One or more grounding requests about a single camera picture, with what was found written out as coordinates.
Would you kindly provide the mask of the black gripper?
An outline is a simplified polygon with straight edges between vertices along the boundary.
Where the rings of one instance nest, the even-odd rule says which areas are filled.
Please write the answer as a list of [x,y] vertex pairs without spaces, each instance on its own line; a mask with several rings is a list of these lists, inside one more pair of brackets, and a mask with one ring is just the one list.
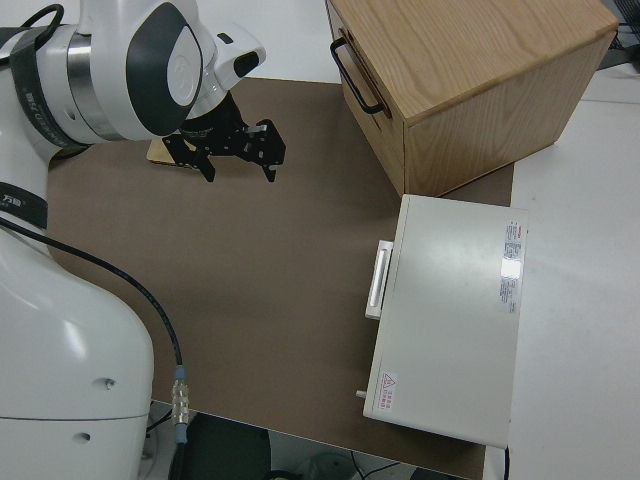
[[209,156],[235,156],[255,163],[273,183],[286,151],[274,123],[264,119],[248,125],[232,96],[225,96],[208,113],[185,120],[177,134],[163,138],[163,144],[175,163],[196,166],[209,183],[216,175]]

